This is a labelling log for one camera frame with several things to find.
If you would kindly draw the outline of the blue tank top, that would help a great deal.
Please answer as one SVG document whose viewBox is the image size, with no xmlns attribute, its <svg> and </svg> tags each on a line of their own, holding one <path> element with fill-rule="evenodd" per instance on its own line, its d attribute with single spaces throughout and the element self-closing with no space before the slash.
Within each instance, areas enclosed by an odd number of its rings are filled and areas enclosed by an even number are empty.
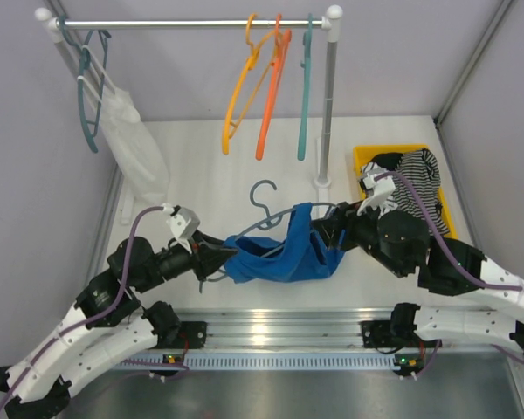
<svg viewBox="0 0 524 419">
<path fill-rule="evenodd" d="M 344 252 L 328 249 L 312 229 L 313 203 L 299 203 L 287 212 L 286 236 L 277 241 L 269 237 L 229 236 L 224 246 L 237 254 L 224 264 L 234 283 L 254 279 L 291 284 L 331 277 L 344 258 Z"/>
</svg>

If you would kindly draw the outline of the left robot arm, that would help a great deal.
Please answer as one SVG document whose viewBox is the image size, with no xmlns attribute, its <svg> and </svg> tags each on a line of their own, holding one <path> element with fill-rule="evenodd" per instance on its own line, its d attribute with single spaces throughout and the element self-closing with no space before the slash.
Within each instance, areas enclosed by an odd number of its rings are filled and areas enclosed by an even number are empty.
<svg viewBox="0 0 524 419">
<path fill-rule="evenodd" d="M 23 361 L 0 367 L 0 411 L 9 418 L 53 418 L 91 381 L 140 351 L 169 347 L 182 338 L 182 322 L 163 301 L 142 307 L 138 296 L 184 273 L 206 280 L 237 250 L 195 233 L 192 248 L 176 241 L 154 251 L 144 237 L 126 239 L 107 269 L 78 295 L 54 331 Z"/>
</svg>

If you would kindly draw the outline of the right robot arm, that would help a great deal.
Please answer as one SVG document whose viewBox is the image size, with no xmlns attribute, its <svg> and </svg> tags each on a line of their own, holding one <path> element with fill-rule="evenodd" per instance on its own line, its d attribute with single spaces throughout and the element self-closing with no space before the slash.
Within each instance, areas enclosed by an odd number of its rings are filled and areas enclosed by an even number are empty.
<svg viewBox="0 0 524 419">
<path fill-rule="evenodd" d="M 476 340 L 524 356 L 524 279 L 483 251 L 432 233 L 426 221 L 401 210 L 382 216 L 356 203 L 341 203 L 312 227 L 331 250 L 360 248 L 398 278 L 415 274 L 418 287 L 481 307 L 449 313 L 399 303 L 390 320 L 390 336 L 398 345 Z"/>
</svg>

